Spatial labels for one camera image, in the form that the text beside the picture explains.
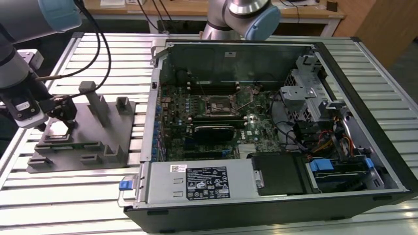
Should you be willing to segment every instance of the extrusion rail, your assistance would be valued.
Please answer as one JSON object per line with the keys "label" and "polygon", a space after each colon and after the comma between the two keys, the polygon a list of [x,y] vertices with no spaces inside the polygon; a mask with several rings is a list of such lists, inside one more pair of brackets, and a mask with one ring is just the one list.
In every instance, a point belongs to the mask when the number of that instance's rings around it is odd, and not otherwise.
{"label": "extrusion rail", "polygon": [[[149,34],[107,34],[113,66],[99,93],[107,101],[128,96],[136,102],[129,168],[28,174],[27,162],[40,139],[40,132],[20,129],[0,160],[0,234],[101,234],[144,235],[117,206],[119,181],[137,173],[143,124],[152,67],[151,42],[165,38]],[[175,39],[198,39],[177,35]],[[376,62],[362,43],[350,38],[271,37],[276,41],[322,41],[356,89],[375,119],[418,176],[418,106]],[[76,75],[47,83],[52,94],[75,94],[81,81],[100,83],[107,68],[104,45],[92,67]],[[96,52],[96,37],[72,38],[53,70],[68,74],[84,67]],[[76,102],[85,102],[79,97]],[[133,194],[124,194],[132,200]],[[418,200],[383,206],[338,221],[256,226],[184,234],[418,234]]]}

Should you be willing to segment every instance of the blue latch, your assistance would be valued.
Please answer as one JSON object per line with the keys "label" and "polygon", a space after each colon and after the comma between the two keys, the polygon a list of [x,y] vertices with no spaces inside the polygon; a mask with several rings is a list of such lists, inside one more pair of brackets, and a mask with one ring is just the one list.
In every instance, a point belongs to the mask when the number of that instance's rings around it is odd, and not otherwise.
{"label": "blue latch", "polygon": [[119,183],[119,190],[120,191],[132,190],[133,189],[132,186],[133,186],[133,181],[132,180],[120,181],[120,183]]}
{"label": "blue latch", "polygon": [[367,164],[368,169],[374,168],[374,164],[370,158],[366,158],[366,164]]}
{"label": "blue latch", "polygon": [[308,166],[311,167],[312,172],[319,170],[334,170],[330,159],[315,159],[308,163]]}

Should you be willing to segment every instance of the desk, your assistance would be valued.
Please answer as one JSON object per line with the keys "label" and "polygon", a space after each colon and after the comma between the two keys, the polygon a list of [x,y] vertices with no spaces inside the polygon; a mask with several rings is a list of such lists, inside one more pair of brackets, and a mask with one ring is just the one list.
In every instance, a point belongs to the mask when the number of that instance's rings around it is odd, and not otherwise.
{"label": "desk", "polygon": [[[104,20],[145,20],[141,14],[140,7],[137,5],[127,4],[124,8],[100,8],[100,0],[84,0],[85,7],[93,14],[96,19]],[[160,2],[155,1],[160,13],[165,16],[164,9]],[[175,21],[207,21],[207,2],[198,2],[192,0],[163,0],[167,11]],[[147,0],[143,5],[144,11],[149,17],[149,21],[153,25],[157,25],[157,12],[155,10],[151,0]],[[282,23],[298,23],[298,11],[295,8],[283,9],[282,12]],[[339,10],[338,12],[318,9],[318,6],[299,7],[299,23],[302,24],[324,24],[324,29],[320,36],[331,37],[338,27],[339,21],[346,17],[344,13]],[[155,28],[149,24],[149,32],[157,33]]]}

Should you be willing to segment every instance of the motherboard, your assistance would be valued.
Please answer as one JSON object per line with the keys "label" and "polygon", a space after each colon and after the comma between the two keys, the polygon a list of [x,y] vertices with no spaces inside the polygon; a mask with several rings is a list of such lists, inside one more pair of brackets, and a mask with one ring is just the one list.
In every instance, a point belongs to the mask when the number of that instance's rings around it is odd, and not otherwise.
{"label": "motherboard", "polygon": [[161,86],[165,161],[239,159],[251,152],[280,151],[268,113],[272,94],[258,84]]}

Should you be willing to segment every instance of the power supply label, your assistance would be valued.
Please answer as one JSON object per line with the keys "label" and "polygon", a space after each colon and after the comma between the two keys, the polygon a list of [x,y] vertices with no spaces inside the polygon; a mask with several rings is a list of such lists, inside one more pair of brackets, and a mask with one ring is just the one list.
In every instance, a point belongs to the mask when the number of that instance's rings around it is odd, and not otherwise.
{"label": "power supply label", "polygon": [[187,168],[185,191],[191,201],[230,198],[227,167]]}

